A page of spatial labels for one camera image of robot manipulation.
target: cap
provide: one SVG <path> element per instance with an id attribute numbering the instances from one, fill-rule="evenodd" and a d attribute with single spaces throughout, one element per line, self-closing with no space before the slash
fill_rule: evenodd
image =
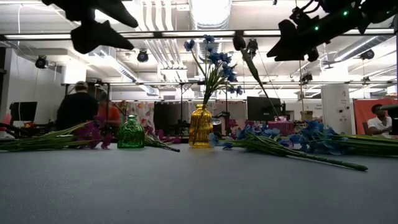
<path id="1" fill-rule="evenodd" d="M 75 88 L 76 88 L 76 86 L 84 86 L 84 87 L 88 88 L 87 82 L 84 82 L 84 81 L 76 82 Z"/>

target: green glass vase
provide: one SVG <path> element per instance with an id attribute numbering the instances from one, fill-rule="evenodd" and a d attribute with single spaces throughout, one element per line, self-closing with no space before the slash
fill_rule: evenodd
<path id="1" fill-rule="evenodd" d="M 144 128 L 137 122 L 137 117 L 129 115 L 119 128 L 118 149 L 139 149 L 144 147 Z"/>

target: computer monitor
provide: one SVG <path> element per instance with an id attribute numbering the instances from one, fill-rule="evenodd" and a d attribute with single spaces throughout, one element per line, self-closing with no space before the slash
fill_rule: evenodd
<path id="1" fill-rule="evenodd" d="M 250 121 L 274 121 L 275 114 L 271 103 L 274 105 L 278 115 L 282 115 L 279 98 L 254 97 L 248 96 L 248 120 Z"/>
<path id="2" fill-rule="evenodd" d="M 37 102 L 11 103 L 10 110 L 13 121 L 34 121 Z"/>

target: desk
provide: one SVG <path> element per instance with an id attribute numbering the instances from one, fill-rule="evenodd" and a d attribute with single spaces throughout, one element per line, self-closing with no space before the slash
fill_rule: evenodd
<path id="1" fill-rule="evenodd" d="M 397 159 L 339 157 L 359 172 L 177 147 L 0 153 L 0 222 L 397 223 Z"/>

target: yellow glass vase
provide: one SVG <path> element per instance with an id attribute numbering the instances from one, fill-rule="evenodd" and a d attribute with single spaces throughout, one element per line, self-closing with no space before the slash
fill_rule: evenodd
<path id="1" fill-rule="evenodd" d="M 203 105 L 197 105 L 197 110 L 191 115 L 191 124 L 189 127 L 189 145 L 195 148 L 209 148 L 210 144 L 208 136 L 213 132 L 211 113 L 206 110 L 206 108 L 202 108 Z"/>

